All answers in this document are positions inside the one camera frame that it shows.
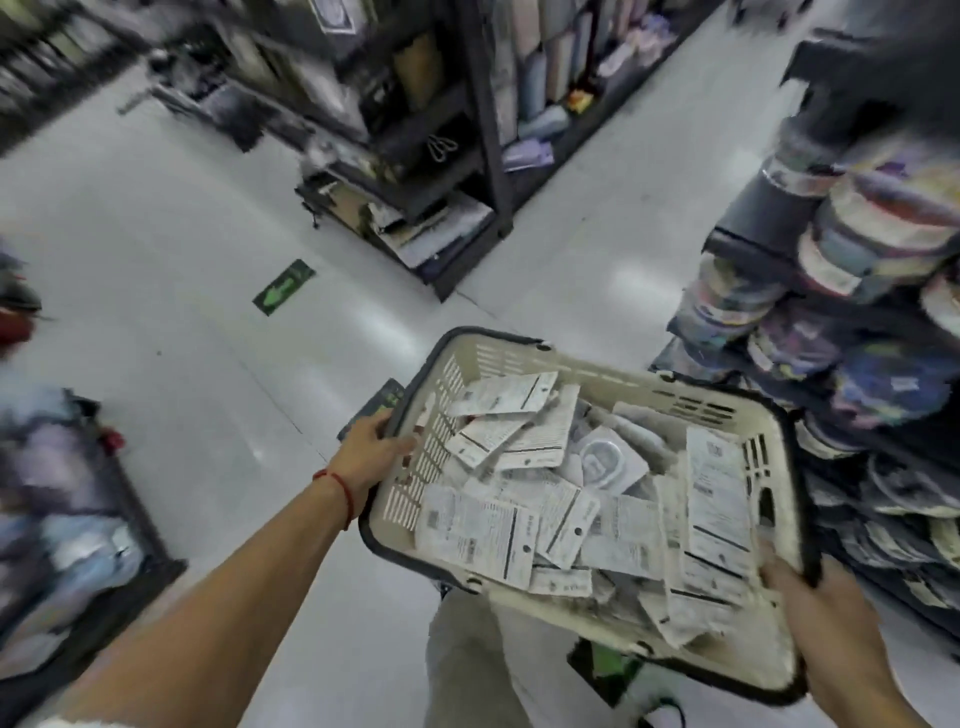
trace green object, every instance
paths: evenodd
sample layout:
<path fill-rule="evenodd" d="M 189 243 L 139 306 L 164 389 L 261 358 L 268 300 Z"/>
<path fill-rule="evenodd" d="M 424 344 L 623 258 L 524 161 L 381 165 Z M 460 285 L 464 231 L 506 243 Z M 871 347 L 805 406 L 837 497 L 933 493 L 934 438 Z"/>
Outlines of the green object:
<path fill-rule="evenodd" d="M 253 299 L 253 305 L 269 316 L 316 275 L 317 272 L 313 268 L 298 258 L 277 276 L 274 282 L 257 294 Z"/>

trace leg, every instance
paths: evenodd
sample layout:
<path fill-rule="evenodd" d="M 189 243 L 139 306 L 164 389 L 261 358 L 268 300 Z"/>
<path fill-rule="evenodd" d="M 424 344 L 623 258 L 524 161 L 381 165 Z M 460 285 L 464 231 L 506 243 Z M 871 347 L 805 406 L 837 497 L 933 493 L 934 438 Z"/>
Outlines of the leg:
<path fill-rule="evenodd" d="M 455 589 L 441 602 L 430 625 L 426 668 L 424 728 L 530 728 L 486 597 Z"/>

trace shopping basket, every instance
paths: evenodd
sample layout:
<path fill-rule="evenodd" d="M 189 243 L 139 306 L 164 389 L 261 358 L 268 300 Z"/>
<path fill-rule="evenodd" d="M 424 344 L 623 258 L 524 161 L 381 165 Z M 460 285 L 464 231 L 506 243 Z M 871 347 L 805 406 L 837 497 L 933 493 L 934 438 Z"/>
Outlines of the shopping basket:
<path fill-rule="evenodd" d="M 387 434 L 416 430 L 420 441 L 411 456 L 397 460 L 361 516 L 368 548 L 430 579 L 483 592 L 495 603 L 728 692 L 770 705 L 803 697 L 803 665 L 782 608 L 775 595 L 759 588 L 758 578 L 755 598 L 730 635 L 704 636 L 674 649 L 654 628 L 597 616 L 589 600 L 529 595 L 417 553 L 414 526 L 423 488 L 438 480 L 451 456 L 444 443 L 454 434 L 454 422 L 444 412 L 454 396 L 481 377 L 552 371 L 560 373 L 559 383 L 579 384 L 581 397 L 601 406 L 644 405 L 735 435 L 744 451 L 751 503 L 775 524 L 777 553 L 815 583 L 820 553 L 810 531 L 812 504 L 800 484 L 793 427 L 782 410 L 752 393 L 672 373 L 625 374 L 564 356 L 538 339 L 483 328 L 456 328 L 445 335 L 395 409 Z M 684 447 L 685 426 L 661 434 L 674 449 Z"/>

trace white tile floor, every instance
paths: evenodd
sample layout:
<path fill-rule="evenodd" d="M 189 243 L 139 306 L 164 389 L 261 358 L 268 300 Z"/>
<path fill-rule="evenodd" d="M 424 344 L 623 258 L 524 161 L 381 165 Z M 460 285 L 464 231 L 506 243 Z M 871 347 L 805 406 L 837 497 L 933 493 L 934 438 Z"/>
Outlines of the white tile floor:
<path fill-rule="evenodd" d="M 142 87 L 134 71 L 0 162 L 3 230 L 54 318 L 19 363 L 105 402 L 129 440 L 133 482 L 199 577 L 322 466 L 341 425 L 388 376 L 408 381 L 449 328 L 514 330 L 645 368 L 705 234 L 797 102 L 799 90 L 778 82 L 810 22 L 776 36 L 732 31 L 715 15 L 443 305 L 339 228 L 314 231 L 293 194 L 295 160 L 272 139 L 241 156 L 158 106 L 117 117 Z M 316 279 L 265 318 L 253 296 L 298 257 Z M 371 556 L 352 531 L 245 726 L 416 728 L 436 603 L 425 580 Z M 911 624 L 888 619 L 909 693 L 947 725 L 960 670 Z M 629 722 L 565 666 L 563 635 L 511 615 L 504 631 L 538 726 Z M 692 726 L 826 724 L 809 704 L 774 713 L 669 681 Z"/>

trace red object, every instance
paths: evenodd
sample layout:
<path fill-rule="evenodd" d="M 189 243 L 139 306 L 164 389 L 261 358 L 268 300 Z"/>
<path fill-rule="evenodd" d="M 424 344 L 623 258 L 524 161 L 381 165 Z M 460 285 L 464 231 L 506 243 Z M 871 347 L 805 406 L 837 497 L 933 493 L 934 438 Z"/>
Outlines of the red object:
<path fill-rule="evenodd" d="M 344 526 L 344 530 L 346 531 L 348 528 L 350 528 L 350 522 L 353 521 L 353 493 L 350 492 L 350 488 L 347 487 L 347 483 L 345 483 L 344 479 L 340 477 L 338 474 L 331 473 L 326 468 L 324 468 L 321 471 L 316 471 L 315 473 L 313 473 L 314 480 L 317 480 L 324 476 L 330 477 L 336 480 L 338 483 L 340 483 L 340 487 L 344 491 L 344 497 L 347 499 L 347 525 Z"/>

